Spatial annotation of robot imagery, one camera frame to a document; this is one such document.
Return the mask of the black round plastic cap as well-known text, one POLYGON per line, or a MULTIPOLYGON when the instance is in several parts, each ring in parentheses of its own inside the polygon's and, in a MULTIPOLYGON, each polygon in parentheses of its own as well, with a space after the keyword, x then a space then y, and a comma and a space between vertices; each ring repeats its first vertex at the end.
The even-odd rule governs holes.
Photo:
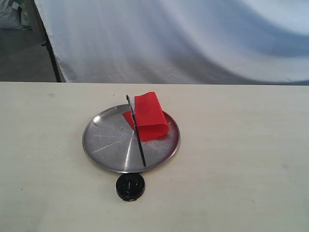
POLYGON ((136 201, 144 193, 145 181, 139 173, 122 174, 117 179, 115 188, 123 201, 136 201))

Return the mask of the round steel plate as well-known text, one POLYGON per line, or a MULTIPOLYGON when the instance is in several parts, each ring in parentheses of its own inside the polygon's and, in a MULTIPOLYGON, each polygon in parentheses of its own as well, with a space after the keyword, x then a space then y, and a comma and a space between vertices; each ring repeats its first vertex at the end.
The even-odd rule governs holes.
POLYGON ((100 112, 87 124, 82 138, 86 155, 98 166, 116 173, 141 173, 153 169, 176 154, 181 134, 175 120, 167 113, 169 131, 156 140, 143 142, 142 162, 138 140, 123 117, 127 104, 100 112))

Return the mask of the white backdrop cloth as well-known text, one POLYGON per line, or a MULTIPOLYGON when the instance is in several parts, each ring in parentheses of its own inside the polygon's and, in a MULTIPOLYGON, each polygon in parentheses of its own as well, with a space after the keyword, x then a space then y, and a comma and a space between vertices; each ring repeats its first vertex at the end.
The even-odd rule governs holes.
POLYGON ((309 82, 306 0, 38 0, 67 82, 309 82))

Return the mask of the black backdrop stand pole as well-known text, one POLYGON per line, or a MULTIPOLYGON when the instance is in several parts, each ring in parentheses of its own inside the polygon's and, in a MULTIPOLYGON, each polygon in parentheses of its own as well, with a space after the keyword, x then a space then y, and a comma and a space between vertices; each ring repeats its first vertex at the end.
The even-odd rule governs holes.
POLYGON ((56 82, 61 83, 62 82, 61 76, 60 76, 60 72, 59 72, 59 69, 58 69, 56 57, 54 55, 54 51, 53 51, 52 45, 50 43, 50 39, 48 37, 47 31, 46 31, 46 28, 45 28, 44 23, 42 21, 42 17, 39 13, 38 7, 37 7, 36 3, 34 3, 34 4, 35 4, 37 15, 38 15, 39 28, 40 28, 41 34, 43 36, 43 42, 41 43, 41 46, 46 47, 46 50, 48 52, 48 55, 49 55, 49 58, 50 58, 50 61, 51 61, 51 64, 52 64, 52 68, 53 68, 53 71, 54 71, 54 74, 55 74, 56 82))

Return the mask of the white sacks in background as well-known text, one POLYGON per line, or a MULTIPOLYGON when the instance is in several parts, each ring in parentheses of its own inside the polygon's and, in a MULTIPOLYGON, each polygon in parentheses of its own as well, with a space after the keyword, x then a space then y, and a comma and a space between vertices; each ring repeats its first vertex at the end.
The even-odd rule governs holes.
POLYGON ((0 28, 32 29, 24 0, 0 0, 0 28))

